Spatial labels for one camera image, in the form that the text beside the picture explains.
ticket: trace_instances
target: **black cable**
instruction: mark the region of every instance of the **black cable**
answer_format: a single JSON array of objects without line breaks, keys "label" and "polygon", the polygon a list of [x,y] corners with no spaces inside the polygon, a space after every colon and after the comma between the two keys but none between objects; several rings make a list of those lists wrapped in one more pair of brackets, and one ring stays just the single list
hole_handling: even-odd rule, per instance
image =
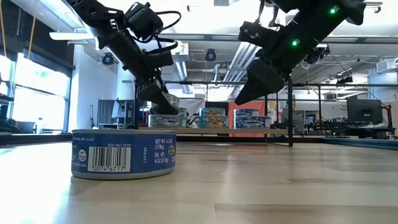
[{"label": "black cable", "polygon": [[171,23],[170,25],[165,26],[165,27],[162,29],[162,31],[163,31],[163,30],[166,30],[166,29],[168,29],[168,28],[170,28],[170,27],[173,27],[175,24],[177,24],[178,22],[180,22],[181,17],[182,17],[181,13],[178,12],[178,11],[162,11],[162,12],[156,12],[156,14],[157,14],[157,15],[164,15],[164,14],[177,14],[177,15],[178,15],[178,19],[177,19],[175,22]]},{"label": "black cable", "polygon": [[152,34],[148,39],[146,39],[146,40],[140,40],[140,39],[138,39],[137,37],[132,37],[135,41],[137,41],[137,42],[140,42],[140,43],[142,43],[142,44],[148,44],[149,42],[151,42],[152,41],[152,39],[155,37],[155,34]]},{"label": "black cable", "polygon": [[256,24],[260,23],[261,14],[265,6],[266,6],[266,0],[260,0],[259,17],[255,21]]}]

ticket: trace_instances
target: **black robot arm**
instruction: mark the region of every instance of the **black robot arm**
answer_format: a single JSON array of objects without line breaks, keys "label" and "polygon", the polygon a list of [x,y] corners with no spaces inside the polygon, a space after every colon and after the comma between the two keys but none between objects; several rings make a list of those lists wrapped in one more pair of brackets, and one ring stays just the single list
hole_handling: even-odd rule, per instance
[{"label": "black robot arm", "polygon": [[[123,11],[105,7],[97,0],[67,0],[67,3],[85,25],[86,30],[95,36],[97,48],[108,47],[123,64],[123,69],[129,70],[136,78],[138,99],[157,104],[151,110],[156,113],[177,114],[178,109],[172,107],[164,96],[167,89],[160,77],[160,68],[173,65],[171,50],[176,48],[178,43],[159,38],[158,35],[176,24],[179,19],[170,26],[163,27],[162,20],[149,8],[149,3],[143,5],[136,2],[125,14]],[[171,13],[181,16],[179,12]],[[152,39],[158,42],[159,49],[147,52],[141,50],[136,43],[148,43]],[[173,44],[162,47],[160,42]]]},{"label": "black robot arm", "polygon": [[[259,17],[252,22],[244,22],[238,39],[262,47],[256,58],[247,68],[248,80],[235,100],[238,105],[259,97],[276,93],[290,79],[293,68],[308,54],[317,51],[316,46],[344,20],[356,25],[363,23],[364,0],[260,0]],[[155,110],[160,114],[177,114],[166,100],[167,89],[160,77],[160,67],[172,65],[170,50],[177,46],[161,48],[158,35],[165,29],[163,22],[150,5],[134,3],[127,13],[104,7],[97,0],[67,0],[97,40],[100,49],[108,47],[115,57],[136,78],[137,96],[140,100],[158,104]],[[297,15],[278,31],[260,25],[260,16],[265,4],[274,4],[274,18],[270,26],[275,26],[278,10],[289,12],[298,9]],[[141,50],[137,42],[158,41],[159,49],[151,52]]]},{"label": "black robot arm", "polygon": [[356,25],[363,23],[364,0],[272,0],[277,9],[296,16],[278,31],[244,22],[238,39],[262,47],[248,66],[248,80],[236,99],[241,105],[259,97],[277,93],[290,79],[293,68],[345,19]]}]

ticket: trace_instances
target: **ductwork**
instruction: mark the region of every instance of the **ductwork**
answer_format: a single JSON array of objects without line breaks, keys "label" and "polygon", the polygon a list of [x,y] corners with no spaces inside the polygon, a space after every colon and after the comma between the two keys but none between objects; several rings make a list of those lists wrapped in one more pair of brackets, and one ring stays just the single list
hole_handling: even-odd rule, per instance
[{"label": "ductwork", "polygon": [[[237,62],[242,58],[242,56],[243,56],[242,52],[243,52],[244,50],[246,50],[248,46],[249,46],[249,43],[241,42],[241,44],[239,45],[238,50],[236,51],[236,54],[235,54],[234,59],[232,59],[232,63],[231,63],[231,65],[229,66],[229,69],[235,68],[236,63],[237,63]],[[231,75],[231,72],[232,72],[232,71],[229,71],[229,70],[226,72],[226,75],[225,75],[224,80],[223,80],[224,82],[227,81],[227,79],[228,79],[229,76]]]},{"label": "ductwork", "polygon": [[218,73],[220,72],[221,65],[220,64],[216,64],[216,66],[214,66],[214,80],[213,82],[217,82],[217,77],[218,77]]},{"label": "ductwork", "polygon": [[[242,58],[242,60],[238,64],[238,68],[246,68],[251,63],[251,61],[254,59],[255,54],[256,54],[255,49],[256,49],[256,46],[254,44],[251,44],[248,47],[248,50],[244,54],[244,57]],[[234,75],[231,75],[229,81],[232,82],[233,80],[237,80],[238,77],[240,75],[242,76],[242,74],[244,72],[245,72],[244,70],[243,71],[235,71]]]},{"label": "ductwork", "polygon": [[[242,68],[243,63],[246,61],[246,59],[249,57],[249,55],[252,54],[253,49],[255,48],[254,44],[248,44],[248,47],[242,51],[242,58],[238,62],[236,68]],[[231,76],[227,79],[227,82],[231,82],[234,80],[235,75],[239,74],[239,71],[233,71]]]},{"label": "ductwork", "polygon": [[[244,64],[244,68],[247,68],[247,67],[250,65],[250,63],[254,60],[254,58],[256,57],[256,52],[257,52],[258,50],[260,50],[260,47],[256,47],[256,48],[254,49],[254,51],[252,52],[252,55],[250,55],[249,59],[248,59],[247,62]],[[240,71],[239,74],[236,76],[234,82],[240,82],[241,79],[243,78],[243,76],[244,76],[245,74],[247,74],[247,71],[246,71],[246,70]]]},{"label": "ductwork", "polygon": [[[183,64],[181,65],[180,62],[176,62],[175,66],[177,67],[178,75],[180,76],[180,79],[185,81],[187,79],[187,73],[186,73],[186,66]],[[184,94],[192,94],[193,92],[191,91],[191,88],[189,85],[182,85],[182,92]]]}]

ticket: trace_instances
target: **ceiling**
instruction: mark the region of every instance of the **ceiling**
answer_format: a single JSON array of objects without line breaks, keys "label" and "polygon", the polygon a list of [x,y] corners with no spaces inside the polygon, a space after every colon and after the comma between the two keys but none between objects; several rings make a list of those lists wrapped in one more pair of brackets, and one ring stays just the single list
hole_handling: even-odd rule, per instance
[{"label": "ceiling", "polygon": [[[12,0],[28,13],[33,14],[34,0]],[[73,28],[81,27],[76,17],[62,2],[64,0],[39,0],[38,19],[60,32],[71,32]],[[108,7],[126,10],[137,0],[99,0]],[[398,57],[396,44],[364,44],[366,41],[357,37],[391,37],[398,38],[398,17],[396,0],[383,0],[381,12],[375,14],[374,8],[366,9],[364,24],[354,26],[347,22],[340,25],[330,37],[352,37],[354,43],[330,44],[333,57],[325,57],[320,64],[311,66],[308,70],[298,65],[292,77],[294,82],[320,82],[337,75],[344,69],[354,68],[355,73],[367,73],[366,69],[373,68],[374,63],[384,57]],[[151,8],[154,11],[178,10],[182,13],[182,20],[165,33],[178,34],[227,34],[236,35],[243,21],[253,21],[258,13],[258,0],[239,0],[230,6],[214,6],[214,0],[152,0]],[[266,8],[262,21],[267,24],[271,16],[271,8]],[[289,14],[280,13],[279,20],[283,21]],[[174,15],[162,16],[164,24],[169,24],[176,19]],[[211,70],[216,64],[227,66],[233,60],[239,45],[238,41],[184,41],[189,46],[189,61],[187,77],[189,80],[206,80],[214,78]],[[216,62],[205,62],[205,52],[215,49]]]}]

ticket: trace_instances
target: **ceiling pipe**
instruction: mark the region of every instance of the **ceiling pipe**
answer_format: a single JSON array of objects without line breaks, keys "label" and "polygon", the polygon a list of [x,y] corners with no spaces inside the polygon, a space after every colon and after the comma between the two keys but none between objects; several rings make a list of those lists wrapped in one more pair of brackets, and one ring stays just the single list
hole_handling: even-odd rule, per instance
[{"label": "ceiling pipe", "polygon": [[[254,60],[254,58],[256,57],[256,52],[258,50],[260,50],[260,47],[256,47],[255,48],[254,52],[252,53],[252,55],[250,56],[250,58],[248,59],[248,61],[244,65],[245,68],[247,68],[250,65],[250,63]],[[234,82],[240,82],[245,74],[247,74],[247,70],[240,71],[239,75],[235,78]]]},{"label": "ceiling pipe", "polygon": [[[248,47],[248,43],[246,43],[246,42],[241,42],[241,44],[239,45],[238,50],[236,51],[236,55],[234,56],[234,59],[232,59],[232,63],[231,63],[231,65],[229,66],[229,68],[234,68],[234,67],[235,67],[236,62],[239,61],[239,59],[240,59],[241,56],[242,56],[242,51],[243,51],[244,49],[246,49],[247,47]],[[223,82],[226,82],[226,80],[227,80],[227,78],[229,77],[230,74],[231,74],[231,71],[227,71],[227,72],[226,72],[226,75],[225,75],[225,77],[224,77]]]},{"label": "ceiling pipe", "polygon": [[[252,53],[253,49],[254,49],[255,45],[254,44],[248,44],[248,47],[246,49],[246,51],[243,54],[242,59],[239,61],[238,65],[236,68],[242,68],[243,63],[246,61],[246,59],[248,59],[249,55]],[[235,71],[231,74],[231,76],[227,79],[227,82],[231,82],[235,75],[237,75],[239,72]]]},{"label": "ceiling pipe", "polygon": [[216,66],[214,66],[214,80],[213,82],[217,82],[217,77],[218,77],[218,73],[220,72],[221,65],[220,64],[216,64]]}]

